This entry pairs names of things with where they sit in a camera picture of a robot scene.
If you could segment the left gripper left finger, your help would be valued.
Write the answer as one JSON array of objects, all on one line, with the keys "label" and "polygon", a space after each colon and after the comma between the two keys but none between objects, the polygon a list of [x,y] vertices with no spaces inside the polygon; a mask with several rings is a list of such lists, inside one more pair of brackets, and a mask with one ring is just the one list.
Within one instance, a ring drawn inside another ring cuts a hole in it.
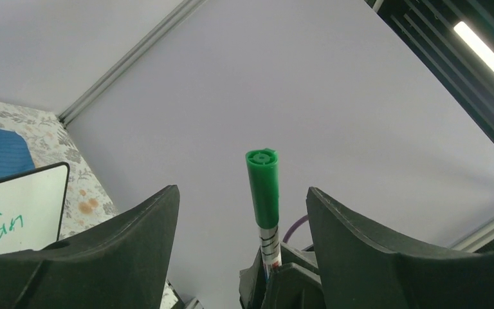
[{"label": "left gripper left finger", "polygon": [[179,201],[168,185],[42,250],[0,254],[0,308],[159,308]]}]

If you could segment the floral table cloth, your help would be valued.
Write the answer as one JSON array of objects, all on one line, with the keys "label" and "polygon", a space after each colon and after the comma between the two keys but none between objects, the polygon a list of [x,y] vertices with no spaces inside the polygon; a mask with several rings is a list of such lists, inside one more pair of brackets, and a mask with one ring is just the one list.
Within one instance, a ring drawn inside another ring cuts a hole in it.
[{"label": "floral table cloth", "polygon": [[159,308],[179,190],[109,201],[53,113],[0,102],[0,308]]}]

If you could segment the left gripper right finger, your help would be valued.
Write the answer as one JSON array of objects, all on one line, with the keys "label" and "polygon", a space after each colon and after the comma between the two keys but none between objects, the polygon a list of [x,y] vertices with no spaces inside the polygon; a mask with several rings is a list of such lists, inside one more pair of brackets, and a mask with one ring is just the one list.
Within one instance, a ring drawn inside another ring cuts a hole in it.
[{"label": "left gripper right finger", "polygon": [[494,253],[419,241],[316,187],[306,207],[328,308],[494,308]]}]

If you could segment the small whiteboard black frame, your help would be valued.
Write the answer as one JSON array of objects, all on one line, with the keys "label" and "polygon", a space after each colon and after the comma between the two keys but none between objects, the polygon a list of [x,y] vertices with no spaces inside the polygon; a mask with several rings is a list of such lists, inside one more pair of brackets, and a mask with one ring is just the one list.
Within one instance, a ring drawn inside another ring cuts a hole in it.
[{"label": "small whiteboard black frame", "polygon": [[0,178],[0,254],[58,240],[68,180],[66,162]]}]

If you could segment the green marker cap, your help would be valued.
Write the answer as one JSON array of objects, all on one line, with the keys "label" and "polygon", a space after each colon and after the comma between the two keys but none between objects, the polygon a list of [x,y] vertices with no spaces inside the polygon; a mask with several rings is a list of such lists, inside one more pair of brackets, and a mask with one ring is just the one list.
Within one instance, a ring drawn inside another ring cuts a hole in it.
[{"label": "green marker cap", "polygon": [[279,157],[275,150],[265,148],[246,153],[255,220],[261,229],[279,224]]}]

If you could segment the green whiteboard marker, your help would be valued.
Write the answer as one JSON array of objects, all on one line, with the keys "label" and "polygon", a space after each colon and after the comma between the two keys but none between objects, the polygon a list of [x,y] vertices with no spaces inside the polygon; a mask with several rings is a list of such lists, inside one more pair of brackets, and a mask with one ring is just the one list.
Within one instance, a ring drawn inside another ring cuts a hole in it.
[{"label": "green whiteboard marker", "polygon": [[271,229],[259,228],[259,239],[264,275],[268,280],[273,270],[282,265],[279,226]]}]

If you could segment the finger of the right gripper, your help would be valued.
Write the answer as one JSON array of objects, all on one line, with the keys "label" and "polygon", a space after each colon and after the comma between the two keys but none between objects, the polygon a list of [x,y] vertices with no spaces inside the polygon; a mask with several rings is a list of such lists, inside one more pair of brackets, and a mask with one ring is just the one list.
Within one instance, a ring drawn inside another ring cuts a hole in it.
[{"label": "finger of the right gripper", "polygon": [[[315,253],[297,250],[292,247],[281,248],[283,265],[295,263],[319,275]],[[243,308],[261,308],[269,280],[265,279],[261,253],[258,252],[253,265],[240,271],[239,295]]]},{"label": "finger of the right gripper", "polygon": [[261,308],[326,308],[320,276],[295,263],[281,266],[270,275]]}]

